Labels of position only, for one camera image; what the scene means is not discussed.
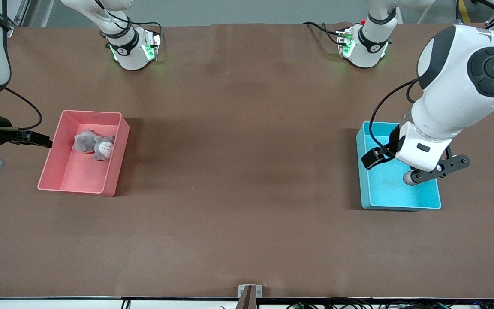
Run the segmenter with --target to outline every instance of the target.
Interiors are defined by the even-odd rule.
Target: gray plush toy
[[[72,149],[84,153],[94,152],[94,146],[96,144],[94,139],[96,137],[102,137],[102,135],[95,134],[90,129],[87,129],[75,136],[74,147],[72,147]]]
[[[94,137],[94,154],[93,160],[110,160],[112,150],[114,150],[115,135],[109,137]]]

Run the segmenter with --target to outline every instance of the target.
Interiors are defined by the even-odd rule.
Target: black cable
[[[455,6],[455,19],[462,20],[462,16],[461,16],[461,0],[457,0],[457,6]]]
[[[339,43],[339,42],[335,41],[335,40],[333,39],[333,37],[331,37],[331,34],[332,34],[332,35],[337,35],[337,31],[342,31],[342,30],[344,30],[344,29],[346,29],[346,28],[342,28],[342,29],[339,29],[339,30],[337,30],[337,31],[329,31],[329,30],[327,30],[327,26],[325,26],[325,23],[322,23],[322,24],[321,24],[321,26],[319,26],[318,24],[316,24],[316,23],[312,23],[311,21],[307,21],[306,23],[302,23],[302,25],[312,25],[312,26],[316,27],[317,29],[320,29],[321,31],[323,31],[324,33],[326,33],[326,34],[327,34],[327,37],[329,37],[329,39],[330,39],[333,43],[335,43],[335,44],[337,44],[337,45],[340,45],[340,46],[346,46],[346,44],[345,44],[345,43]]]
[[[411,88],[413,88],[413,86],[417,84],[417,82],[418,82],[418,78],[414,79],[413,82],[409,85],[409,88],[407,88],[407,91],[405,92],[405,96],[407,100],[413,104],[415,103],[415,100],[411,98]]]
[[[454,305],[456,305],[459,301],[461,301],[461,300],[460,300],[460,299],[458,299],[458,300],[456,300],[454,303],[450,304],[450,305],[449,305],[449,306],[447,306],[447,307],[451,308],[451,307],[453,307]]]
[[[98,4],[98,6],[100,6],[100,8],[102,8],[104,10],[104,12],[107,12],[110,16],[113,16],[110,12],[108,12],[108,10],[106,10],[106,8],[102,5],[102,3],[100,2],[100,0],[94,0],[94,2],[96,2]],[[122,26],[118,25],[115,21],[114,21],[114,24],[121,30],[125,30],[126,28],[123,28]]]
[[[488,8],[490,8],[491,10],[494,10],[494,4],[492,4],[491,2],[488,2],[487,0],[475,0],[475,2],[479,2],[479,3],[483,4],[484,6],[488,6]]]
[[[100,37],[107,39],[106,35],[104,35],[104,32],[102,32],[102,30],[100,30],[100,32],[98,32],[98,34],[100,34]],[[110,42],[106,42],[106,45],[104,45],[104,47],[106,47],[107,49],[110,49]]]
[[[400,307],[399,309],[437,309],[437,303],[435,305],[423,305],[422,303],[407,301],[394,301],[386,304],[385,308],[388,309],[391,305],[407,305]]]
[[[121,309],[129,309],[131,307],[131,300],[130,299],[124,299],[123,303],[121,303]]]
[[[373,305],[371,305],[370,303],[367,303],[367,301],[364,301],[363,299],[358,299],[357,301],[359,301],[359,302],[362,301],[362,302],[366,303],[369,306],[369,308],[374,309]]]
[[[323,32],[326,32],[326,33],[329,33],[329,34],[334,34],[334,35],[336,35],[336,34],[337,34],[337,33],[336,33],[336,32],[334,32],[334,31],[329,31],[329,30],[327,30],[327,29],[323,29],[323,27],[322,27],[322,26],[320,26],[320,25],[318,25],[318,24],[316,24],[316,23],[312,23],[311,21],[307,21],[306,23],[302,23],[302,25],[310,25],[310,26],[314,26],[314,27],[316,27],[317,29],[320,29],[320,30],[321,30],[321,31],[323,31]]]
[[[339,43],[339,42],[335,41],[335,40],[333,39],[333,37],[331,37],[331,34],[329,33],[329,31],[327,31],[327,27],[325,27],[325,23],[322,23],[322,24],[321,24],[321,26],[323,27],[323,29],[325,29],[325,33],[327,33],[327,36],[329,37],[329,39],[330,39],[333,43],[335,43],[335,44],[337,44],[337,45],[340,45],[340,46],[346,46],[346,45],[347,45],[346,43]]]
[[[384,145],[382,143],[380,143],[377,138],[375,137],[375,135],[373,135],[373,122],[375,121],[375,116],[377,115],[377,112],[379,111],[379,108],[382,106],[382,104],[384,102],[386,102],[386,100],[388,100],[388,98],[390,96],[392,96],[392,94],[395,94],[396,92],[398,92],[399,90],[401,90],[402,88],[405,88],[406,86],[409,86],[414,80],[416,79],[413,79],[413,80],[410,80],[409,82],[406,82],[405,84],[401,85],[401,86],[398,86],[396,89],[392,90],[391,92],[389,92],[380,102],[379,104],[377,105],[377,107],[375,108],[374,112],[373,112],[373,115],[371,116],[371,121],[369,122],[369,135],[371,135],[371,138],[373,139],[373,141],[382,149],[384,149],[388,155],[393,158],[394,157],[394,153],[392,153],[392,151],[388,150],[388,148],[385,148]]]
[[[41,122],[43,122],[43,115],[41,114],[41,112],[39,111],[39,109],[37,109],[37,107],[35,105],[32,104],[32,102],[30,102],[27,98],[25,98],[24,96],[21,96],[20,94],[16,93],[14,90],[10,90],[9,88],[5,87],[5,90],[7,90],[8,92],[14,94],[15,96],[18,96],[19,98],[21,98],[24,102],[28,103],[29,106],[31,106],[34,111],[36,111],[37,113],[37,116],[39,117],[39,120],[37,121],[36,124],[34,125],[31,125],[29,127],[19,127],[18,129],[19,130],[24,130],[24,131],[28,131],[28,130],[31,130],[33,129],[34,127],[37,127],[41,124]]]
[[[121,21],[127,21],[127,22],[129,22],[129,20],[125,20],[125,19],[119,18],[119,17],[115,16],[114,14],[112,14],[111,12],[108,12],[108,14],[110,14],[110,15],[111,15],[113,18],[115,18],[115,19],[118,19],[118,20],[121,20]],[[141,26],[141,25],[151,25],[151,24],[153,24],[153,25],[157,25],[157,26],[159,27],[159,32],[160,32],[160,34],[163,36],[163,26],[161,26],[161,24],[160,24],[160,23],[158,23],[158,22],[156,22],[156,21],[149,21],[149,22],[147,22],[147,23],[134,23],[134,22],[131,22],[131,24],[133,24],[133,25],[137,25],[137,26]]]

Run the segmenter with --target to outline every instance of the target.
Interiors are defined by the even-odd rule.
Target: pink bin
[[[74,137],[86,129],[115,135],[108,161],[94,161],[92,153],[72,150]],[[69,194],[114,196],[129,125],[121,113],[63,111],[37,188]]]

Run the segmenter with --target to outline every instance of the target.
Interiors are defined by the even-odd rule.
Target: blue bin
[[[373,134],[383,145],[388,143],[390,132],[398,123],[373,123]],[[355,137],[361,186],[361,205],[364,209],[426,210],[440,209],[441,199],[437,180],[430,180],[416,186],[404,183],[404,174],[410,170],[407,164],[391,160],[366,170],[361,157],[378,145],[369,135],[369,122],[363,123]]]

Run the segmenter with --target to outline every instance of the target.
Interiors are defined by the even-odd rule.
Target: gray floor
[[[472,21],[485,21],[493,12],[465,0]],[[211,24],[300,24],[358,22],[367,17],[364,0],[136,0],[126,11],[133,21],[158,21],[163,26]],[[405,23],[417,23],[423,10],[403,9]],[[55,0],[47,27],[94,27],[87,18]],[[454,23],[455,0],[437,0],[424,23]]]

